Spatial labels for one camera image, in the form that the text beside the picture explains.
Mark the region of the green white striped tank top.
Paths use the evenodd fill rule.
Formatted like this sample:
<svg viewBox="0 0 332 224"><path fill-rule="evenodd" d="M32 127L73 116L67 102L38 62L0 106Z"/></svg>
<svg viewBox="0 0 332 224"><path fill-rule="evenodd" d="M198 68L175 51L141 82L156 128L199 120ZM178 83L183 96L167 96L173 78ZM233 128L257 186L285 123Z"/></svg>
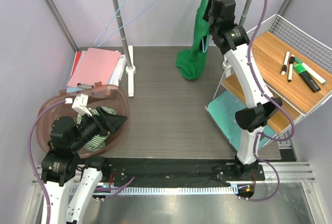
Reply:
<svg viewBox="0 0 332 224"><path fill-rule="evenodd" d="M97 112L96 108L94 109L89 109L92 114L94 115L99 115ZM82 121L82 115L78 114L76 118L76 123L81 124ZM85 145L84 148L89 151L97 151L105 147L105 140L108 138L110 132L106 136L100 136L100 135L95 135L90 141L88 141Z"/></svg>

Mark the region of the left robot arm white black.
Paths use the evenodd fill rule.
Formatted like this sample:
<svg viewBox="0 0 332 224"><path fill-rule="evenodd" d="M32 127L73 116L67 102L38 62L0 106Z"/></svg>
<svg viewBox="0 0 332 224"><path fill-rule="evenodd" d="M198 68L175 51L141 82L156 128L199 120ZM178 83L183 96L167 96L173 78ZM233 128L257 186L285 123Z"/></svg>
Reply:
<svg viewBox="0 0 332 224"><path fill-rule="evenodd" d="M84 166L77 191L69 199L79 165L79 150L96 136L116 134L127 116L112 114L103 107L84 114L79 122L63 116L53 122L49 150L41 163L41 186L44 188L43 223L81 223L97 184L110 177L106 158L90 156Z"/></svg>

